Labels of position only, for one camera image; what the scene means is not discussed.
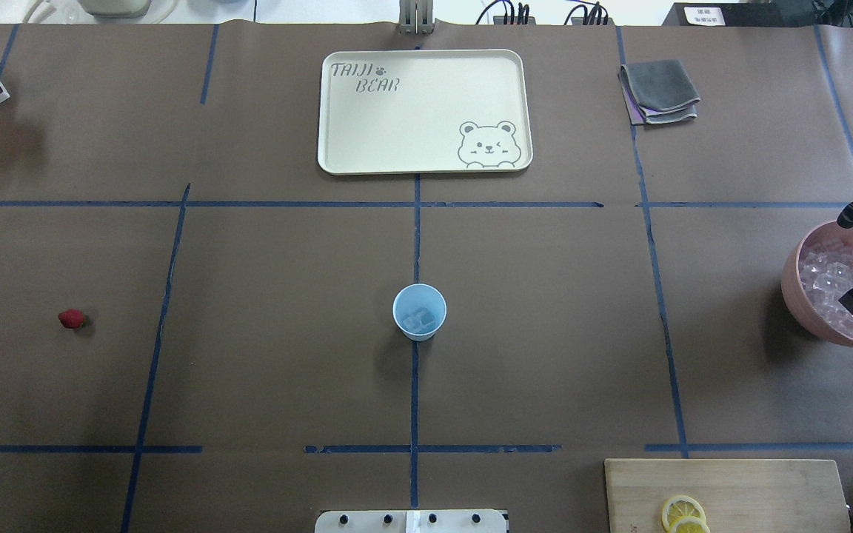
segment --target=bowl of ice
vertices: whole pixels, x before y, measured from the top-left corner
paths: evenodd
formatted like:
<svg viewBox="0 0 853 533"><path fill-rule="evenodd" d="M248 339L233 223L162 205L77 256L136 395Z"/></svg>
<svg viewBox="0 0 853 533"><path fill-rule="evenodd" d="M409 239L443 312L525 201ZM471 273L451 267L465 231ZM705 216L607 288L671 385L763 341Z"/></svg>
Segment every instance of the bowl of ice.
<svg viewBox="0 0 853 533"><path fill-rule="evenodd" d="M792 250L782 275L782 295L799 324L825 341L853 346L853 314L840 297L853 288L853 227L815 227Z"/></svg>

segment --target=beige tray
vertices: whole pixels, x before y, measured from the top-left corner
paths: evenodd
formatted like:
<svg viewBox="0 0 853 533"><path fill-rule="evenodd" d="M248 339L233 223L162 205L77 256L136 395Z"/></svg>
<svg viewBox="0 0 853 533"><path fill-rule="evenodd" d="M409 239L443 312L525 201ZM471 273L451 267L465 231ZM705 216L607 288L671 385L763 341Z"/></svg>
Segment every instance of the beige tray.
<svg viewBox="0 0 853 533"><path fill-rule="evenodd" d="M511 50L335 52L322 64L326 172L502 172L531 161L522 60Z"/></svg>

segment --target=lemon slice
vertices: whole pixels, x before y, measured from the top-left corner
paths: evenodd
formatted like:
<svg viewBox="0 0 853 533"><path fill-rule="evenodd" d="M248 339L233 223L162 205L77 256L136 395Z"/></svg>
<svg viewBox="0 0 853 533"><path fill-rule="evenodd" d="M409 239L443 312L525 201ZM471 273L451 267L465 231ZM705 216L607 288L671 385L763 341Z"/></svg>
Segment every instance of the lemon slice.
<svg viewBox="0 0 853 533"><path fill-rule="evenodd" d="M703 506L700 505L700 502L685 494L678 494L670 498L663 504L663 508L660 510L660 522L666 531L670 531L673 524L684 517L698 518L704 525L706 524L706 513L703 512Z"/></svg>
<svg viewBox="0 0 853 533"><path fill-rule="evenodd" d="M674 522L667 533L710 533L710 527L695 516L684 516Z"/></svg>

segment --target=light blue paper cup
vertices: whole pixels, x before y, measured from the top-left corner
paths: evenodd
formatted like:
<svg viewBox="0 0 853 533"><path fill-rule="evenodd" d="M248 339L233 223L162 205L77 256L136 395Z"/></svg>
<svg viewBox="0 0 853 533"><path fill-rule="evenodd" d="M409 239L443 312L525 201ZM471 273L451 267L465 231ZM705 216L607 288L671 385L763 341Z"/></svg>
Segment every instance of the light blue paper cup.
<svg viewBox="0 0 853 533"><path fill-rule="evenodd" d="M433 337L446 320L446 300L429 284L412 284L393 299L393 321L411 341Z"/></svg>

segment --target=wooden cutting board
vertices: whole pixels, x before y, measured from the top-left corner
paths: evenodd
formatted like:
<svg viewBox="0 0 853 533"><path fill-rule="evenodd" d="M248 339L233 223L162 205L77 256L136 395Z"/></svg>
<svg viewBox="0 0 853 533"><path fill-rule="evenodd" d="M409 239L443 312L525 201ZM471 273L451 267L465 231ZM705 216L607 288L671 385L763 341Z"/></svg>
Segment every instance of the wooden cutting board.
<svg viewBox="0 0 853 533"><path fill-rule="evenodd" d="M605 459L610 533L661 533L660 508L687 494L712 533L849 533L834 461Z"/></svg>

